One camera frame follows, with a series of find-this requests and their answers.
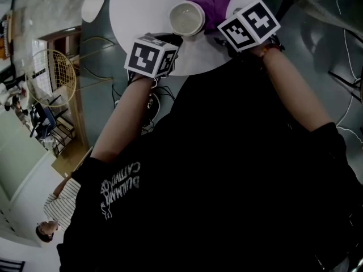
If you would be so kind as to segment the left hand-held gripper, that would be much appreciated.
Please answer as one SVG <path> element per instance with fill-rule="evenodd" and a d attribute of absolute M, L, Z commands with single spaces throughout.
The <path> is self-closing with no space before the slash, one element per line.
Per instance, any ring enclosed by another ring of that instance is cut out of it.
<path fill-rule="evenodd" d="M 173 33 L 147 33 L 134 39 L 125 69 L 149 78 L 174 71 L 183 39 Z"/>

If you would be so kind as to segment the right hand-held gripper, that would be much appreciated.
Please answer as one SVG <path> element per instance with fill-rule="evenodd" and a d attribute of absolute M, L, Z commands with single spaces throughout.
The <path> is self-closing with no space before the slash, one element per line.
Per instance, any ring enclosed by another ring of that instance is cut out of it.
<path fill-rule="evenodd" d="M 266 4 L 255 1 L 222 22 L 214 38 L 217 44 L 230 46 L 236 52 L 262 44 L 281 28 Z"/>

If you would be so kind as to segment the beige ceramic mug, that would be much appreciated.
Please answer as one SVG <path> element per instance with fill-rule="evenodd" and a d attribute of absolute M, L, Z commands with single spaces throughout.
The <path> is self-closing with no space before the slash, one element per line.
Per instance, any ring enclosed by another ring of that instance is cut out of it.
<path fill-rule="evenodd" d="M 170 11 L 169 20 L 174 34 L 190 37 L 203 29 L 205 12 L 197 3 L 184 1 Z"/>

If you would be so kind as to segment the person's left forearm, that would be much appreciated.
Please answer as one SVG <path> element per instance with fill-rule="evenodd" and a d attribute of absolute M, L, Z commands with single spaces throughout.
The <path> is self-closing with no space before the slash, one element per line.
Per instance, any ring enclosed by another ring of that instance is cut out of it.
<path fill-rule="evenodd" d="M 92 158 L 110 163 L 141 134 L 153 81 L 141 74 L 134 76 L 96 141 Z"/>

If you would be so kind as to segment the person's right forearm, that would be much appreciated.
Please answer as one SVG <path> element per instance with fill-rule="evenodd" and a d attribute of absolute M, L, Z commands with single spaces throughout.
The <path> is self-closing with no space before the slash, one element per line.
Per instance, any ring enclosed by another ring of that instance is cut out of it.
<path fill-rule="evenodd" d="M 332 122 L 315 93 L 290 60 L 277 48 L 262 48 L 261 58 L 285 108 L 308 131 Z"/>

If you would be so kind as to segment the white oval floor cushion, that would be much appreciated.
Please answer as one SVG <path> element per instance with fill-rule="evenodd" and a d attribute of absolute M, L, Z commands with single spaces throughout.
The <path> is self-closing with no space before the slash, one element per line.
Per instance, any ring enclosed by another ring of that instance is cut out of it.
<path fill-rule="evenodd" d="M 105 0 L 84 0 L 81 8 L 81 17 L 87 22 L 91 23 L 95 20 L 100 12 Z"/>

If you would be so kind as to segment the blue metal chair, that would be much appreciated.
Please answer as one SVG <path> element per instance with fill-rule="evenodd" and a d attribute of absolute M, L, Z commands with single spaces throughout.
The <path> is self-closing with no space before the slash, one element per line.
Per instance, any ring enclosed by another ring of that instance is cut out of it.
<path fill-rule="evenodd" d="M 36 103 L 31 106 L 32 130 L 30 137 L 37 139 L 57 158 L 66 146 L 76 137 L 74 125 L 64 117 L 68 108 L 57 107 L 55 103 L 61 95 L 51 101 L 49 106 Z"/>

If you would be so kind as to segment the person's black printed shirt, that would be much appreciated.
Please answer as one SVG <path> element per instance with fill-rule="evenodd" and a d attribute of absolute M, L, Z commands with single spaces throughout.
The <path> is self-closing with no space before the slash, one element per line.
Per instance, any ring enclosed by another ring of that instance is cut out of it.
<path fill-rule="evenodd" d="M 323 272 L 363 257 L 344 138 L 304 128 L 240 61 L 189 77 L 151 133 L 79 175 L 60 272 Z"/>

